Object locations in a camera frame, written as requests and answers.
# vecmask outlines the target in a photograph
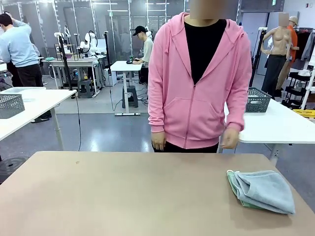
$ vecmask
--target gray plastic basket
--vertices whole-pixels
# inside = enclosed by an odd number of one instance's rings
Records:
[[[264,113],[267,111],[271,96],[256,88],[248,89],[246,113]]]
[[[0,119],[9,119],[24,110],[22,95],[0,94]]]

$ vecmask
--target man in light blue sweater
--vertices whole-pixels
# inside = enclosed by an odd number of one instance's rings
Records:
[[[42,87],[38,56],[30,40],[30,26],[11,18],[8,14],[0,15],[0,26],[4,30],[0,36],[2,60],[6,63],[12,61],[23,86]]]

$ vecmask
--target pink hoodie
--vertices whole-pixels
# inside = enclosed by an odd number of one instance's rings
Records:
[[[218,49],[194,86],[184,16],[157,32],[149,63],[149,124],[181,148],[216,145],[226,127],[244,129],[243,115],[252,75],[250,41],[243,27],[227,20]],[[200,43],[207,43],[199,35]],[[229,115],[224,123],[224,103]]]

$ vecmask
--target man in black cap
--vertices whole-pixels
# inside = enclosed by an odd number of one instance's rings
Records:
[[[144,42],[144,55],[143,58],[136,58],[133,61],[133,64],[141,64],[143,63],[143,67],[141,68],[141,83],[148,83],[148,76],[149,76],[149,61],[151,57],[151,52],[153,48],[153,41],[150,39],[147,34],[147,30],[143,26],[137,26],[135,29],[135,33],[133,36],[138,36],[140,40]]]

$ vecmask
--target blue towel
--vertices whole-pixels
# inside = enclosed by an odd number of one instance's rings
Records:
[[[274,171],[236,171],[231,182],[237,189],[237,198],[241,201],[282,214],[295,213],[290,187],[284,178]]]

